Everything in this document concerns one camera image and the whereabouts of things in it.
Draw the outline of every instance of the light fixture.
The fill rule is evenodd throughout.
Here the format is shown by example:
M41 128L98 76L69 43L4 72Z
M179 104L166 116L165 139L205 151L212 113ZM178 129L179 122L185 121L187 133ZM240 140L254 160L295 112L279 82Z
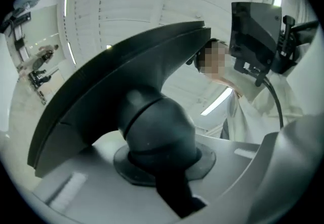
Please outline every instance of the light fixture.
M75 59L74 59L74 56L73 56L73 53L72 53L72 50L71 50L71 45L70 45L69 42L67 43L67 46L69 47L69 50L70 50L70 54L71 54L71 57L72 57L73 63L76 65L76 62L75 62Z
M232 93L231 88L227 88L211 105L207 107L207 109L201 113L202 116L208 115L211 111L213 111L217 106L219 106L229 95Z
M281 7L281 0L272 0L272 4L276 7Z
M67 0L64 0L64 16L66 16Z

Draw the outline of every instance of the black ball mount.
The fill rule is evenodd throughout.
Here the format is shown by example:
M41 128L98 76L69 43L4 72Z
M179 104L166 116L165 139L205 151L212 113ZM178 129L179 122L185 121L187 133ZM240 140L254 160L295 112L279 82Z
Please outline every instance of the black ball mount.
M59 89L37 125L28 155L36 175L119 129L128 144L114 157L121 176L156 186L180 217L204 207L188 179L203 178L215 153L196 143L192 120L161 88L210 37L203 22L177 23L135 35L90 60Z

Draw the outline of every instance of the white ceiling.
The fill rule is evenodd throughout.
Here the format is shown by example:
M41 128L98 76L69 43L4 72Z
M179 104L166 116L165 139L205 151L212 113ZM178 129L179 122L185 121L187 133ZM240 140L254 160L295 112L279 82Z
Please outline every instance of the white ceiling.
M63 18L63 0L58 5L58 24L62 44L67 41L77 67L106 48L139 32L170 23L204 20L212 37L229 41L231 2L271 0L68 0L68 15ZM293 16L298 0L289 0L285 9ZM166 82L163 93L180 103L196 126L205 132L221 125L226 101L208 116L200 113L225 87L199 74L193 66L182 66Z

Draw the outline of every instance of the fluorescent light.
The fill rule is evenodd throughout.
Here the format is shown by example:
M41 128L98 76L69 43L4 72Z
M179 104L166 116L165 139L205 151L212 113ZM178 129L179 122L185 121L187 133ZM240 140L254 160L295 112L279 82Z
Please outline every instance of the fluorescent light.
M208 106L208 108L204 112L201 113L201 115L203 116L208 115L217 106L219 106L226 98L228 98L231 93L232 93L232 89L227 88L211 105Z
M273 0L272 4L276 7L281 7L281 0Z
M70 54L71 54L71 57L72 57L73 63L76 65L76 63L75 63L75 59L74 59L74 56L73 56L73 53L72 53L72 50L71 50L71 45L70 45L69 42L67 43L67 46L69 47L69 50L70 50Z
M67 0L64 0L64 16L66 16Z

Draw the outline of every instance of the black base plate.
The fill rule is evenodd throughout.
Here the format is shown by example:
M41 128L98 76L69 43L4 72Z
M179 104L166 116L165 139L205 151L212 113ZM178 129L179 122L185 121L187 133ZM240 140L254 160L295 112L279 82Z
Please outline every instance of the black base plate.
M198 142L196 146L201 152L201 158L186 170L189 181L203 179L216 162L216 154L212 149ZM128 145L125 145L115 153L113 165L116 171L133 185L155 187L155 177L131 163L129 151Z

